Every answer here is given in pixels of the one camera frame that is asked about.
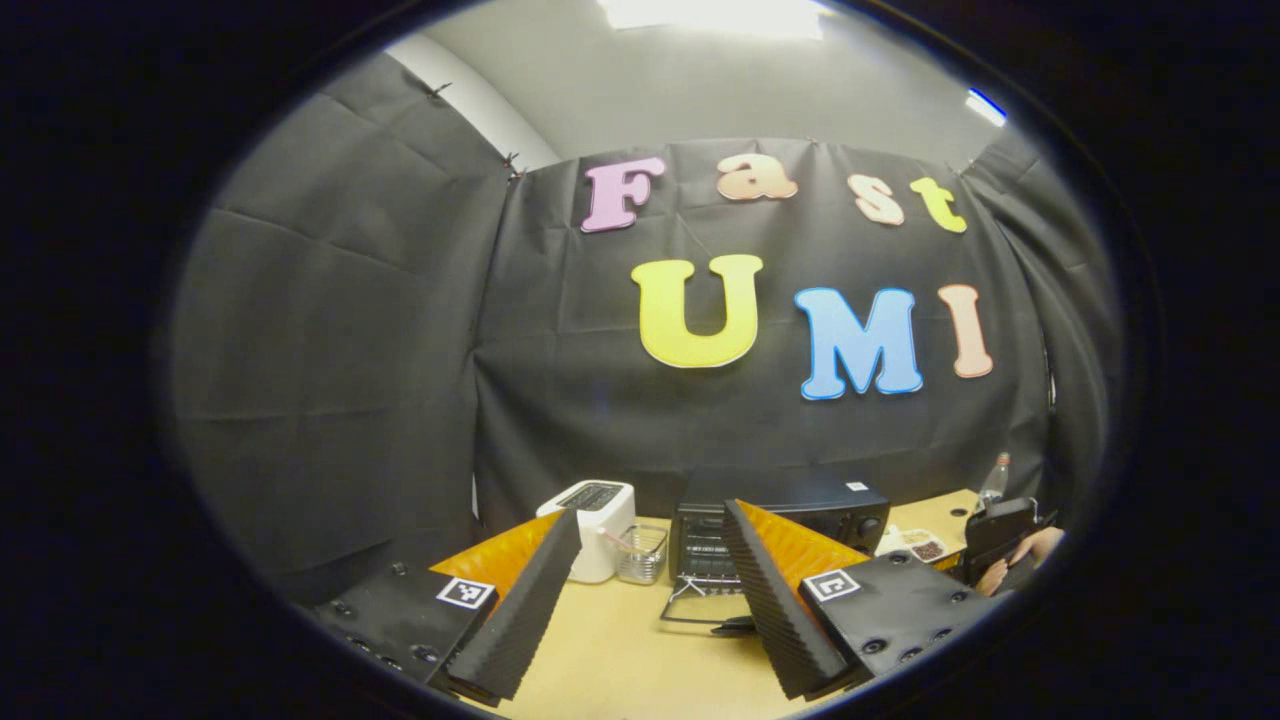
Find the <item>white wall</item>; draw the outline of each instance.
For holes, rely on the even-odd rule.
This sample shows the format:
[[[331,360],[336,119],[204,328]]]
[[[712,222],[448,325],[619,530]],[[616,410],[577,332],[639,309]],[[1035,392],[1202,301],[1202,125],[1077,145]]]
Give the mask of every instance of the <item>white wall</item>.
[[[422,33],[492,83],[562,158],[812,137],[961,169],[998,135],[965,108],[969,83],[911,40],[855,13],[820,26],[820,41],[616,31],[596,0],[492,0]]]
[[[561,156],[500,92],[430,37],[415,32],[388,47],[387,54],[431,87],[452,82],[440,97],[448,100],[499,152],[520,152],[516,168],[534,170],[561,161]]]

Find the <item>screw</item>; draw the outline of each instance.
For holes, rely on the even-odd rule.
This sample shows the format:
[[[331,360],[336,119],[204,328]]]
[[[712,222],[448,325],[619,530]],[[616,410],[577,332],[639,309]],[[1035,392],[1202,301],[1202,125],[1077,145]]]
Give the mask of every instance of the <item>screw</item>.
[[[435,648],[431,646],[415,644],[410,647],[410,651],[413,653],[413,657],[421,660],[422,662],[435,662],[440,659],[439,653],[436,653]]]

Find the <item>foam letter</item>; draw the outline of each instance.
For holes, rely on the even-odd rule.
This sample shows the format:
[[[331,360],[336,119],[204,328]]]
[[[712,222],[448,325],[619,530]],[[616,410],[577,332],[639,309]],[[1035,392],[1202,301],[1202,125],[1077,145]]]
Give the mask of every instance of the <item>foam letter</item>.
[[[961,378],[980,378],[991,372],[995,363],[982,342],[978,324],[978,291],[966,284],[948,284],[938,291],[938,297],[951,309],[951,322],[956,327],[955,370]]]
[[[915,392],[924,386],[915,368],[911,342],[915,297],[910,292],[897,288],[877,292],[865,329],[845,297],[829,287],[801,290],[796,293],[796,305],[809,314],[813,340],[813,372],[800,386],[806,398],[835,400],[845,395],[845,380],[837,375],[837,359],[859,393],[870,387],[877,363],[881,374],[876,378],[876,389],[886,395]]]
[[[716,183],[716,188],[730,200],[781,200],[800,190],[799,184],[787,179],[782,163],[768,155],[733,155],[721,160],[716,169],[726,173]]]
[[[724,329],[699,336],[685,325],[687,260],[645,263],[631,270],[640,284],[640,342],[658,361],[675,368],[718,368],[746,355],[755,345],[755,273],[764,263],[755,255],[721,255],[712,272],[724,278]]]
[[[636,214],[627,210],[627,197],[636,206],[649,201],[649,176],[667,172],[662,158],[645,158],[613,165],[600,165],[586,172],[591,178],[591,214],[582,220],[582,232],[612,231],[630,227]],[[637,173],[630,181],[627,176]]]
[[[924,199],[924,206],[929,210],[929,217],[933,218],[933,222],[938,223],[938,227],[951,232],[964,232],[969,227],[964,222],[964,218],[952,214],[951,208],[947,205],[947,202],[955,202],[955,196],[951,195],[950,190],[938,187],[938,183],[933,178],[920,178],[913,182],[910,187]]]
[[[849,190],[852,190],[854,195],[858,196],[854,202],[868,220],[886,225],[901,225],[902,220],[906,219],[902,214],[902,206],[890,200],[893,191],[884,184],[884,181],[869,176],[849,176]]]

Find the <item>ceiling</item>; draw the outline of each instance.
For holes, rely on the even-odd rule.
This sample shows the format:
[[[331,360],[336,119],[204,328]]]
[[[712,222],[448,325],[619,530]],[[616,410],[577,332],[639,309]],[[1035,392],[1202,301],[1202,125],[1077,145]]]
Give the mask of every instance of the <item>ceiling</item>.
[[[810,137],[966,165],[1000,131],[968,85],[873,20],[822,40],[616,31],[596,0],[494,0],[422,32],[489,81],[561,158],[708,137]]]

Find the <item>tabletop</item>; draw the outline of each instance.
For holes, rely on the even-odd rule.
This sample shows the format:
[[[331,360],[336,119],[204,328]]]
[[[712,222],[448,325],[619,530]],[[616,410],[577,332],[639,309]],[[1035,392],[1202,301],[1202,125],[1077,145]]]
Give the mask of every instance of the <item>tabletop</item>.
[[[891,507],[888,523],[900,530],[927,529],[956,552],[965,546],[965,520],[977,497],[963,489]],[[636,523],[669,525],[657,518]],[[809,705],[782,694],[758,635],[717,637],[709,625],[659,620],[671,592],[666,568],[652,585],[617,578],[566,583],[516,698],[484,710],[515,720],[753,720]],[[748,614],[741,596],[724,601]]]

